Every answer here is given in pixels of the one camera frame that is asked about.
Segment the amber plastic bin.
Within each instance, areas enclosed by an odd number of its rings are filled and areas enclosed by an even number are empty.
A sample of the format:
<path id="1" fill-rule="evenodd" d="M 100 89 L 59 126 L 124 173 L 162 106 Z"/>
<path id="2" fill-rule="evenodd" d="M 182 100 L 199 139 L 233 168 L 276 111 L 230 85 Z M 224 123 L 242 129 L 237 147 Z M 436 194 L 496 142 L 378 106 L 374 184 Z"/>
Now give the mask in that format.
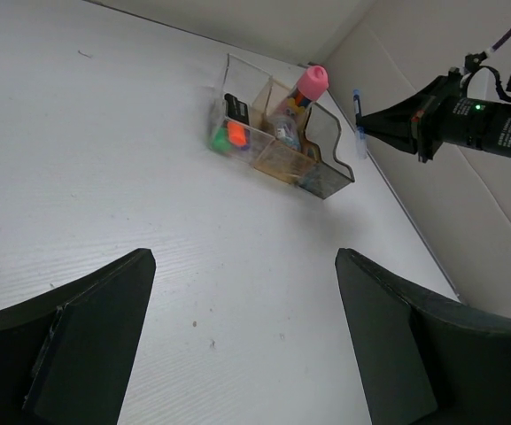
<path id="1" fill-rule="evenodd" d="M 276 139 L 269 123 L 273 110 L 289 93 L 289 87 L 271 77 L 252 102 L 250 122 L 255 133 L 251 166 L 281 182 L 294 185 L 315 161 L 303 153 L 301 143 L 308 112 L 300 123 L 296 122 L 301 151 L 294 151 Z"/>

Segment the purple highlighter marker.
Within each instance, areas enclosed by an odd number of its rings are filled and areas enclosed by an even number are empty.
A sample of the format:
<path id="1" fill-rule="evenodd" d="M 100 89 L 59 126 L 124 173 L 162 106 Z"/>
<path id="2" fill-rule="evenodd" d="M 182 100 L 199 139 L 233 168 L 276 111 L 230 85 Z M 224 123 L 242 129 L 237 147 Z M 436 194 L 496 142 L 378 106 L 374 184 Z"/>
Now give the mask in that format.
<path id="1" fill-rule="evenodd" d="M 240 151 L 248 151 L 252 147 L 250 131 L 247 128 L 238 130 L 235 135 L 235 142 Z"/>

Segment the grey smoked plastic bin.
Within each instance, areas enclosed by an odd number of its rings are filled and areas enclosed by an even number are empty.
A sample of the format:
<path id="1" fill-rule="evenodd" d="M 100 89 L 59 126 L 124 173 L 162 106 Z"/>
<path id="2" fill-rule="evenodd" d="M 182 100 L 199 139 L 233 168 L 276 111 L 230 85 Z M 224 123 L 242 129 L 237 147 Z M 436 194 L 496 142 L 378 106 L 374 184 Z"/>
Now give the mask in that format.
<path id="1" fill-rule="evenodd" d="M 320 199 L 355 182 L 352 168 L 337 156 L 341 135 L 339 119 L 320 104 L 314 104 L 309 110 L 301 143 L 303 153 L 315 163 L 297 185 Z"/>

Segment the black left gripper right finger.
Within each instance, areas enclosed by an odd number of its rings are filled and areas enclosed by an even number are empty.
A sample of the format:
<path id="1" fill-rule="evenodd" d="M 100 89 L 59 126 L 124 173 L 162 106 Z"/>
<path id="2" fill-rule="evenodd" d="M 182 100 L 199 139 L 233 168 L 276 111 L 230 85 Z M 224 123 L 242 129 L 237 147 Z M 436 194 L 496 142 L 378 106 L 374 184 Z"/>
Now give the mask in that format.
<path id="1" fill-rule="evenodd" d="M 374 424 L 511 424 L 511 319 L 352 249 L 337 253 L 336 270 Z"/>

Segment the clear jar of paper clips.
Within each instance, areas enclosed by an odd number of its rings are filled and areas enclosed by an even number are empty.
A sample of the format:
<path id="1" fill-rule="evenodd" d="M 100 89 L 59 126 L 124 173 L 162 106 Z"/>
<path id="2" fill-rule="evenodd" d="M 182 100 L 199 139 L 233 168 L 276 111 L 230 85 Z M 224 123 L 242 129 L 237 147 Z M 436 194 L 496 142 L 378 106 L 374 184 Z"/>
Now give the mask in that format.
<path id="1" fill-rule="evenodd" d="M 289 116 L 275 115 L 269 119 L 275 138 L 294 151 L 301 151 L 296 122 Z"/>

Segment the orange highlighter marker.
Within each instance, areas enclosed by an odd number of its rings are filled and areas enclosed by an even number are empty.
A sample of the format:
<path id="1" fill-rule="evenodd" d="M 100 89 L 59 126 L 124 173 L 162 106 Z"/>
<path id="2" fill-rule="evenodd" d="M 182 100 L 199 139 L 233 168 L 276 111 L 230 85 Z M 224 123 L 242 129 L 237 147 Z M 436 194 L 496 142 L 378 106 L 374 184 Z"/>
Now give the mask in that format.
<path id="1" fill-rule="evenodd" d="M 250 115 L 249 106 L 230 93 L 224 95 L 228 122 L 229 141 L 237 148 L 246 151 L 250 146 Z"/>

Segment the pink capped patterned tube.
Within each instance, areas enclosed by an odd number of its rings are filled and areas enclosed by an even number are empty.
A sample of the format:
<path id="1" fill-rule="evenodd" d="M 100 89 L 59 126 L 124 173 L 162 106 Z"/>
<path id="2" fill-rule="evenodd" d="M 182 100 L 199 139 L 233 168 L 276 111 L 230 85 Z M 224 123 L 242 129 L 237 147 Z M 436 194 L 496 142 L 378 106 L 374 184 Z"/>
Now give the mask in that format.
<path id="1" fill-rule="evenodd" d="M 323 66 L 310 66 L 290 93 L 273 110 L 272 116 L 287 116 L 300 123 L 311 106 L 328 90 L 329 76 Z"/>

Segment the green highlighter marker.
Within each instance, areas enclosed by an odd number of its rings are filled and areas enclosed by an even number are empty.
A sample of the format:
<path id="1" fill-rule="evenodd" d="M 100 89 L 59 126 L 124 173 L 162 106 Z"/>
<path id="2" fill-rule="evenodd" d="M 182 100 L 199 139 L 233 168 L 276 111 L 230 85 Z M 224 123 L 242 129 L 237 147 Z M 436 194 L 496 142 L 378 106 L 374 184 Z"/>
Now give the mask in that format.
<path id="1" fill-rule="evenodd" d="M 232 144 L 228 139 L 228 130 L 226 128 L 219 128 L 215 133 L 210 147 L 213 151 L 218 152 L 222 155 L 227 155 L 232 149 Z"/>

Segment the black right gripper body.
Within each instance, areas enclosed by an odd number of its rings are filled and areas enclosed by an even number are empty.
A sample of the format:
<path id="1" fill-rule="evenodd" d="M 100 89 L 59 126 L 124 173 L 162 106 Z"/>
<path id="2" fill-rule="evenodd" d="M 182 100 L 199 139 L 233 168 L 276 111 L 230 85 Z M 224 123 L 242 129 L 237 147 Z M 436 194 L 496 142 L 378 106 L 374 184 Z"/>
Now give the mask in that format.
<path id="1" fill-rule="evenodd" d="M 447 75 L 438 76 L 415 96 L 418 105 L 410 120 L 410 135 L 417 149 L 418 160 L 423 164 L 434 158 L 442 145 L 437 135 L 438 122 L 444 116 L 444 102 L 449 97 L 458 97 L 461 93 L 461 70 L 451 67 Z"/>

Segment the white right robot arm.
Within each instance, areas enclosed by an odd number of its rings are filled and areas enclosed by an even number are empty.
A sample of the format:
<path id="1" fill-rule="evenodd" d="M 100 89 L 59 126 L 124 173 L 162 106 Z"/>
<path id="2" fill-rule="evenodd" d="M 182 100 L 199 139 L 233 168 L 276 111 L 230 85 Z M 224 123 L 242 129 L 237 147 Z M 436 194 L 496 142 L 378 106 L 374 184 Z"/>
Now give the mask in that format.
<path id="1" fill-rule="evenodd" d="M 444 143 L 511 158 L 511 75 L 503 86 L 499 72 L 483 66 L 483 60 L 481 54 L 469 55 L 467 75 L 452 68 L 408 99 L 380 112 L 358 115 L 358 129 L 416 155 L 422 163 L 432 160 Z M 482 69 L 495 79 L 498 102 L 468 96 L 468 85 Z"/>

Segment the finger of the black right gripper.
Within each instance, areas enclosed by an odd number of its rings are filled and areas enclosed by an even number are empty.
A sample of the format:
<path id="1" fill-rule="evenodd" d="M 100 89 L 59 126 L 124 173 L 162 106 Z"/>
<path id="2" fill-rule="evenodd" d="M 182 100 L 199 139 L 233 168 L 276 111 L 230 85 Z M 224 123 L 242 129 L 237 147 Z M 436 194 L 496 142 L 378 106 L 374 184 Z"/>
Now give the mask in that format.
<path id="1" fill-rule="evenodd" d="M 370 135 L 392 148 L 409 154 L 418 152 L 417 142 L 411 136 L 409 126 L 388 126 L 388 127 L 365 127 L 362 129 L 366 135 Z"/>
<path id="2" fill-rule="evenodd" d="M 361 126 L 365 127 L 388 127 L 388 126 L 409 126 L 414 108 L 418 105 L 418 98 L 413 96 L 377 112 L 367 112 L 364 109 L 362 97 L 360 103 L 362 108 Z"/>

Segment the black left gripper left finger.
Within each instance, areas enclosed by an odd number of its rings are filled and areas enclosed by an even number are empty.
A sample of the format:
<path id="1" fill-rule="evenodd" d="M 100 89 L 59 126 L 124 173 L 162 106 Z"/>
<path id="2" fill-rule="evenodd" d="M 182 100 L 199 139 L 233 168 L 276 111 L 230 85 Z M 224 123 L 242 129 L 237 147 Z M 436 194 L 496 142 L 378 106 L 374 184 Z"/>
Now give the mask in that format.
<path id="1" fill-rule="evenodd" d="M 0 310 L 0 424 L 115 424 L 156 270 L 136 249 Z"/>

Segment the clear plastic bin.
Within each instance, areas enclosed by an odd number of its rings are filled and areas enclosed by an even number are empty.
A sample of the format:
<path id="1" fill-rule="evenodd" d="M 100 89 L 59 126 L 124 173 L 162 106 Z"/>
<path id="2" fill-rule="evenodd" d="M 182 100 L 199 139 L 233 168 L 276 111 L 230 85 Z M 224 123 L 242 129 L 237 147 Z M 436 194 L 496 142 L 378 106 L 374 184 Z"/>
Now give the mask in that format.
<path id="1" fill-rule="evenodd" d="M 274 138 L 263 130 L 272 86 L 271 74 L 228 54 L 213 87 L 208 146 L 215 152 L 254 165 Z"/>

